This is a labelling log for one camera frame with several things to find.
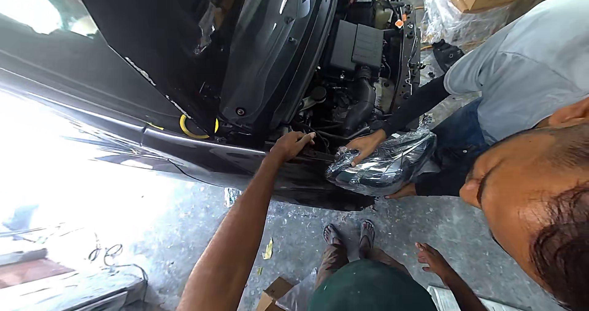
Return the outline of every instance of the plastic bag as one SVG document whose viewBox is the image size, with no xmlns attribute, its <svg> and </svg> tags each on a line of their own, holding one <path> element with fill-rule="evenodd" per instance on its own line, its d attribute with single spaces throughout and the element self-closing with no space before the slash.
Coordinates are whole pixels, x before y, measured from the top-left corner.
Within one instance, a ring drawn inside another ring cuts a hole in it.
<svg viewBox="0 0 589 311">
<path fill-rule="evenodd" d="M 382 142 L 355 167 L 358 150 L 339 148 L 339 158 L 325 172 L 329 182 L 359 194 L 384 196 L 404 187 L 435 149 L 436 135 L 427 126 Z"/>
<path fill-rule="evenodd" d="M 423 0 L 422 42 L 444 39 L 465 51 L 472 50 L 505 26 L 510 6 L 462 13 L 451 0 Z"/>
<path fill-rule="evenodd" d="M 317 269 L 313 269 L 310 275 L 278 299 L 276 305 L 285 311 L 307 311 L 307 304 L 315 291 L 315 281 Z"/>
</svg>

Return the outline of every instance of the car part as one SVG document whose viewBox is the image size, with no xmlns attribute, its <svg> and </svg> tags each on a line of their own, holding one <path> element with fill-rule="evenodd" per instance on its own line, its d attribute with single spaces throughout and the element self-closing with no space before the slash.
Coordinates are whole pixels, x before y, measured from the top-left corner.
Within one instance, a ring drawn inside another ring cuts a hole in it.
<svg viewBox="0 0 589 311">
<path fill-rule="evenodd" d="M 366 159 L 352 167 L 358 150 L 341 148 L 339 159 L 325 176 L 329 182 L 364 195 L 385 196 L 409 183 L 433 153 L 436 135 L 427 127 L 384 141 Z"/>
</svg>

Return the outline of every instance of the paper scrap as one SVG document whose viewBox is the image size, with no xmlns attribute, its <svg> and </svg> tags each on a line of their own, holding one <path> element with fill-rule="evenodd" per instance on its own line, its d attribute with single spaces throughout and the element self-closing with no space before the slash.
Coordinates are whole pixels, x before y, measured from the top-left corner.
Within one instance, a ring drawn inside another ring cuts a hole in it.
<svg viewBox="0 0 589 311">
<path fill-rule="evenodd" d="M 262 259 L 270 259 L 272 257 L 272 238 L 270 237 L 270 242 L 266 246 L 266 251 L 261 255 Z"/>
</svg>

